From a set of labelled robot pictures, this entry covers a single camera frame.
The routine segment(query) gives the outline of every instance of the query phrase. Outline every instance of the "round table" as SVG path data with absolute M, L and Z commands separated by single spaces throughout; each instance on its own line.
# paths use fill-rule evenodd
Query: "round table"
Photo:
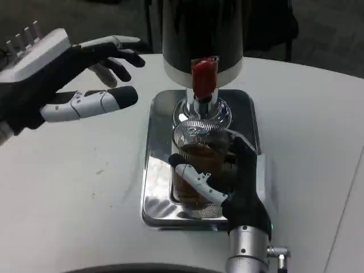
M 25 130 L 0 148 L 0 272 L 129 262 L 224 270 L 226 233 L 158 231 L 141 219 L 150 103 L 158 92 L 180 88 L 164 73 L 162 55 L 143 57 L 144 68 L 126 64 L 136 105 Z M 85 71 L 62 90 L 101 88 Z M 290 248 L 289 270 L 359 272 L 364 80 L 244 58 L 225 88 L 244 90 L 255 102 L 262 150 L 275 162 L 279 187 L 274 242 Z

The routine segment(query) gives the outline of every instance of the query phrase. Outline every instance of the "red spout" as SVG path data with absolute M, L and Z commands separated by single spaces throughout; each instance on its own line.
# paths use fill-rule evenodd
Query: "red spout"
M 212 56 L 191 61 L 192 87 L 197 98 L 205 98 L 216 88 L 218 57 Z

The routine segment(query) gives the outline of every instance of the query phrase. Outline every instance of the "floor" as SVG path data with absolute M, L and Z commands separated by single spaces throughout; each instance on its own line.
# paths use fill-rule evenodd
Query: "floor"
M 293 44 L 292 61 L 364 78 L 364 1 L 292 0 L 300 34 Z M 38 20 L 44 33 L 61 27 L 74 43 L 120 34 L 147 40 L 141 0 L 103 4 L 87 0 L 3 0 L 0 36 L 5 41 Z M 153 31 L 157 30 L 152 12 Z M 160 43 L 155 39 L 155 50 Z M 284 47 L 247 53 L 282 60 Z

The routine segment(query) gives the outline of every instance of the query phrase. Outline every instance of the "reflective tray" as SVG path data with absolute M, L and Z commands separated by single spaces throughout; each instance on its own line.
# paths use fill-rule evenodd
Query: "reflective tray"
M 146 157 L 142 187 L 142 217 L 144 222 L 160 229 L 225 230 L 226 219 L 221 209 L 211 204 L 193 217 L 191 211 L 173 196 L 171 167 L 172 114 L 185 90 L 165 90 L 152 101 L 148 125 Z M 241 90 L 219 91 L 231 108 L 229 129 L 243 134 L 260 153 L 257 122 L 251 98 Z

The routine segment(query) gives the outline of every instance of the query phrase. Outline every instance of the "glass rim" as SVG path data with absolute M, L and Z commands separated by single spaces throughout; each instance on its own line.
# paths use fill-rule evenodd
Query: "glass rim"
M 217 122 L 215 122 L 215 121 L 211 121 L 211 120 L 209 120 L 209 119 L 198 119 L 198 118 L 191 118 L 191 119 L 186 119 L 185 121 L 182 121 L 182 122 L 180 122 L 176 127 L 174 127 L 173 128 L 173 130 L 172 130 L 172 143 L 173 143 L 173 145 L 175 146 L 175 147 L 177 147 L 177 149 L 179 150 L 179 152 L 182 152 L 182 153 L 184 153 L 184 154 L 186 154 L 186 155 L 188 155 L 188 156 L 196 156 L 196 155 L 190 155 L 190 154 L 188 154 L 188 153 L 186 153 L 185 151 L 183 151 L 182 149 L 181 149 L 181 147 L 176 143 L 176 141 L 175 141 L 175 138 L 174 138 L 174 135 L 175 135 L 175 131 L 177 130 L 177 128 L 179 127 L 179 126 L 182 126 L 184 123 L 187 123 L 187 122 L 194 122 L 194 121 L 198 121 L 198 122 L 206 122 L 206 123 L 210 123 L 210 124 L 213 124 L 213 125 L 216 125 L 220 130 L 221 130 L 221 132 L 223 133 L 223 134 L 225 134 L 227 137 L 228 137 L 228 132 L 226 132 L 225 130 L 224 130 L 224 128 L 222 127 L 222 126 L 220 126 L 220 124 L 219 123 L 217 123 Z

